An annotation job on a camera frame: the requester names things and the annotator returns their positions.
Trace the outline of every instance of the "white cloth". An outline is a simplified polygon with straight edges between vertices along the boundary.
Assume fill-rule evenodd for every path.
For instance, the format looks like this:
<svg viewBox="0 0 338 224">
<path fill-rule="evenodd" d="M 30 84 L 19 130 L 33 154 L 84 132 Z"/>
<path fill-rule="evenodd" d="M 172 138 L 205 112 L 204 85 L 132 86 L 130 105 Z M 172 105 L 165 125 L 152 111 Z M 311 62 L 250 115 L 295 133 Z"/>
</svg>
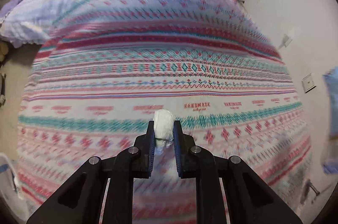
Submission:
<svg viewBox="0 0 338 224">
<path fill-rule="evenodd" d="M 154 114 L 155 154 L 161 155 L 174 140 L 175 117 L 168 110 L 157 110 Z"/>
</svg>

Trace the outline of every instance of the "metal screw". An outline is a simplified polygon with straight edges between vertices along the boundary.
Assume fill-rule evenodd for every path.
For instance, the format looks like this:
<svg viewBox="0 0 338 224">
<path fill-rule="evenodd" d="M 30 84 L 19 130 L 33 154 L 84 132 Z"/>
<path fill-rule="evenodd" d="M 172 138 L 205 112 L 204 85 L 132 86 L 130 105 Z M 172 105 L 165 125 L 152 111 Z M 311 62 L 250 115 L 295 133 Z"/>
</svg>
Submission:
<svg viewBox="0 0 338 224">
<path fill-rule="evenodd" d="M 89 163 L 91 163 L 92 165 L 95 165 L 97 162 L 99 162 L 98 157 L 93 156 L 93 157 L 89 158 Z"/>
<path fill-rule="evenodd" d="M 201 148 L 199 146 L 193 146 L 190 150 L 193 153 L 199 153 L 201 151 Z"/>
<path fill-rule="evenodd" d="M 139 151 L 139 149 L 137 147 L 130 147 L 128 149 L 129 153 L 134 154 L 137 153 Z"/>
<path fill-rule="evenodd" d="M 238 156 L 231 156 L 230 161 L 234 164 L 238 164 L 241 162 L 241 159 Z"/>
</svg>

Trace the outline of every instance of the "teal stripe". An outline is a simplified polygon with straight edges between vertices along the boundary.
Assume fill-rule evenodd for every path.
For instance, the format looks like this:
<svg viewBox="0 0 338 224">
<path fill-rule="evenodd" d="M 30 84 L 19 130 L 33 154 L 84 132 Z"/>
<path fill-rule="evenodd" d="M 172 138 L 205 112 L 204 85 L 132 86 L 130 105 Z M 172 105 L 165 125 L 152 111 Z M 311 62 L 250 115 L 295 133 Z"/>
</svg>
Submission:
<svg viewBox="0 0 338 224">
<path fill-rule="evenodd" d="M 49 47 L 41 47 L 39 51 L 54 50 L 54 48 L 56 48 L 56 45 L 51 45 Z"/>
<path fill-rule="evenodd" d="M 267 118 L 302 106 L 301 102 L 296 102 L 286 106 L 271 107 L 257 111 L 248 111 L 232 114 L 211 114 L 207 116 L 188 116 L 178 117 L 183 129 L 204 129 L 222 125 L 234 125 L 253 120 Z M 65 131 L 78 132 L 140 132 L 147 130 L 149 120 L 85 120 L 67 119 L 53 117 L 28 117 L 19 116 L 19 122 L 23 125 L 33 125 L 39 127 L 62 129 Z"/>
</svg>

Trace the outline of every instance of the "patterned blanket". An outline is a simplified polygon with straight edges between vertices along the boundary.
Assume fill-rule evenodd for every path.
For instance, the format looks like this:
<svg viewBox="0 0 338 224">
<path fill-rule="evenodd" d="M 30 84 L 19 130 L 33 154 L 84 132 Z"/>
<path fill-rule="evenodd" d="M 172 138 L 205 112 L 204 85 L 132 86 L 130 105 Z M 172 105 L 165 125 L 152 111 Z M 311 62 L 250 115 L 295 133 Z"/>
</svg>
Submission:
<svg viewBox="0 0 338 224">
<path fill-rule="evenodd" d="M 236 0 L 78 0 L 55 18 L 19 115 L 33 213 L 89 157 L 115 156 L 167 109 L 214 155 L 241 156 L 293 209 L 311 164 L 302 103 Z M 171 146 L 135 180 L 133 223 L 195 223 Z"/>
</svg>

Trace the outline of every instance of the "bed sheet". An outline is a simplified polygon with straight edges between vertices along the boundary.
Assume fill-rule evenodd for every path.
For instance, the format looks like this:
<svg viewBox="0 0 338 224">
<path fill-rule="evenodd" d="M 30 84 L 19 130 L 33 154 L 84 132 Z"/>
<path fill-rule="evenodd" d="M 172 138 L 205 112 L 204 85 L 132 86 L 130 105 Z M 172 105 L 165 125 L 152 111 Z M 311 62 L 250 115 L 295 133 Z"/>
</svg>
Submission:
<svg viewBox="0 0 338 224">
<path fill-rule="evenodd" d="M 295 211 L 311 165 L 304 110 L 278 51 L 236 0 L 78 0 L 25 87 L 18 175 L 33 213 L 91 156 L 171 111 L 197 145 L 242 157 Z M 135 180 L 133 223 L 195 223 L 173 147 Z"/>
</svg>

